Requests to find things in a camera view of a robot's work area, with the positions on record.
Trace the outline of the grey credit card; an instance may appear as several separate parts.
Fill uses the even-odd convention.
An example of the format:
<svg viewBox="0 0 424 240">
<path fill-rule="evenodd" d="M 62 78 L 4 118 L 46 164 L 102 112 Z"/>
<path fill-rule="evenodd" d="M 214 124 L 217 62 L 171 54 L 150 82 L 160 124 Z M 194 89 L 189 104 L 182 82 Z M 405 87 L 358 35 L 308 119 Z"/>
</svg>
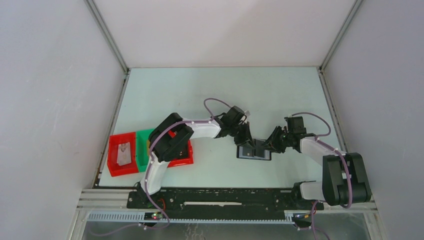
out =
<svg viewBox="0 0 424 240">
<path fill-rule="evenodd" d="M 241 147 L 239 151 L 241 159 L 253 159 L 255 157 L 255 149 L 249 147 Z"/>
</svg>

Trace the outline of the black leather card holder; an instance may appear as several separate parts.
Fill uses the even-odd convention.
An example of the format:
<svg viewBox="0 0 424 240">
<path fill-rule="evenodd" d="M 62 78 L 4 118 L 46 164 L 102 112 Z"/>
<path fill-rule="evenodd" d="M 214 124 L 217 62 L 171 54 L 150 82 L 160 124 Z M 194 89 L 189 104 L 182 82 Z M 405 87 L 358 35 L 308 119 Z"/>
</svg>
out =
<svg viewBox="0 0 424 240">
<path fill-rule="evenodd" d="M 255 157 L 253 159 L 246 159 L 246 160 L 271 161 L 272 160 L 272 153 L 263 148 L 262 144 L 264 142 L 265 141 L 263 139 L 254 139 L 255 148 L 253 148 L 253 149 L 254 149 Z M 242 146 L 237 146 L 236 157 L 238 159 L 245 159 L 245 158 L 239 157 L 241 147 Z"/>
</svg>

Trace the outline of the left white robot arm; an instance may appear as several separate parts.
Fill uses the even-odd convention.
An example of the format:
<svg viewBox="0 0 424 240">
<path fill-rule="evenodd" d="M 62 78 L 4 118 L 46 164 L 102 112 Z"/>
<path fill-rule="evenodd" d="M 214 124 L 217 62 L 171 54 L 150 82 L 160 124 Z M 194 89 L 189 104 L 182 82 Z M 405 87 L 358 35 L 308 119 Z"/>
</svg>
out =
<svg viewBox="0 0 424 240">
<path fill-rule="evenodd" d="M 233 137 L 237 146 L 254 148 L 255 142 L 250 133 L 246 113 L 237 106 L 229 108 L 222 115 L 212 115 L 209 119 L 193 120 L 171 113 L 149 135 L 149 161 L 143 180 L 143 191 L 138 201 L 145 208 L 153 208 L 158 202 L 157 192 L 162 187 L 162 179 L 169 163 L 176 159 L 192 139 Z"/>
</svg>

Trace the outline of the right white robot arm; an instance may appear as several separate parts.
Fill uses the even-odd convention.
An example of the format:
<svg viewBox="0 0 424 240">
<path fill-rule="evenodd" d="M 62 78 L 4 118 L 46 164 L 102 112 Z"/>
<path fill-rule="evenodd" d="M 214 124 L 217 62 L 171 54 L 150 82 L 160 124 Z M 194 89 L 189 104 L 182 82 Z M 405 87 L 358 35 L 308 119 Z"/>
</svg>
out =
<svg viewBox="0 0 424 240">
<path fill-rule="evenodd" d="M 311 201 L 325 202 L 345 209 L 353 204 L 367 203 L 372 198 L 363 157 L 357 152 L 345 152 L 321 140 L 331 134 L 308 133 L 303 112 L 285 117 L 285 127 L 276 126 L 262 147 L 271 153 L 282 154 L 292 148 L 321 166 L 320 181 L 303 181 L 293 187 L 291 204 L 304 209 Z"/>
</svg>

